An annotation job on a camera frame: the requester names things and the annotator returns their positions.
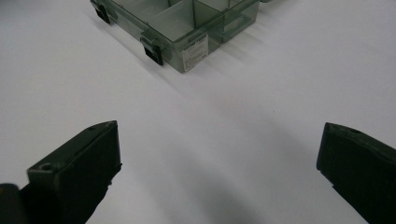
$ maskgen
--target plastic storage box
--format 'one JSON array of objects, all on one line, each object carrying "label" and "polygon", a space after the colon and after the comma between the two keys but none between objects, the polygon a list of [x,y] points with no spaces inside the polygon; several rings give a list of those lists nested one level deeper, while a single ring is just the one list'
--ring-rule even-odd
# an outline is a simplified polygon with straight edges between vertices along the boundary
[{"label": "plastic storage box", "polygon": [[100,18],[139,40],[156,63],[194,67],[256,20],[260,0],[91,0]]}]

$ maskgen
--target white table surface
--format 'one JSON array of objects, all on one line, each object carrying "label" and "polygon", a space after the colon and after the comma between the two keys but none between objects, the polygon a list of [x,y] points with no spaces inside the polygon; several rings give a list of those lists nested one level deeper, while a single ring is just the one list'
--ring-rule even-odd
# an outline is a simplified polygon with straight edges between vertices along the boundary
[{"label": "white table surface", "polygon": [[189,73],[88,0],[0,1],[0,183],[119,123],[89,223],[362,224],[316,169],[325,122],[396,147],[396,2],[275,0]]}]

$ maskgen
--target organizer compartment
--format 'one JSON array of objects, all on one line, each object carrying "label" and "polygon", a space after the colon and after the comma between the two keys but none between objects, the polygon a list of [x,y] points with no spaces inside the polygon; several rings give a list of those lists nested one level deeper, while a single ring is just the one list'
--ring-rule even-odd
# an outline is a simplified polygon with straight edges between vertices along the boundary
[{"label": "organizer compartment", "polygon": [[259,0],[91,0],[156,63],[186,72],[256,20]]}]

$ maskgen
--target box label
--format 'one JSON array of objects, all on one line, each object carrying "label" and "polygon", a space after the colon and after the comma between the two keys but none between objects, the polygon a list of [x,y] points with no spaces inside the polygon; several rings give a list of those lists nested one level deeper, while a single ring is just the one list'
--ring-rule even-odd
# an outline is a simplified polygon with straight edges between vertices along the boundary
[{"label": "box label", "polygon": [[187,72],[209,54],[207,34],[195,40],[195,43],[191,46],[183,49],[181,54],[183,57],[184,71]]}]

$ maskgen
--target black latch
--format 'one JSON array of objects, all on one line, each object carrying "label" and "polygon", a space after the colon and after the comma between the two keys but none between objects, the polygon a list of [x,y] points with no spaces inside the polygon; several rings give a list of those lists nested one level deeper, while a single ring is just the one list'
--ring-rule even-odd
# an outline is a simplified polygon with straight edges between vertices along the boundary
[{"label": "black latch", "polygon": [[98,15],[98,17],[100,17],[103,21],[105,21],[108,24],[110,24],[110,19],[107,16],[107,12],[106,12],[105,7],[102,6],[102,5],[99,5],[98,8],[99,8],[99,10],[95,9],[96,10],[96,14]]},{"label": "black latch", "polygon": [[161,48],[159,47],[157,38],[148,32],[144,32],[142,37],[140,37],[140,42],[145,48],[146,55],[157,64],[163,65],[163,54],[161,52]]}]

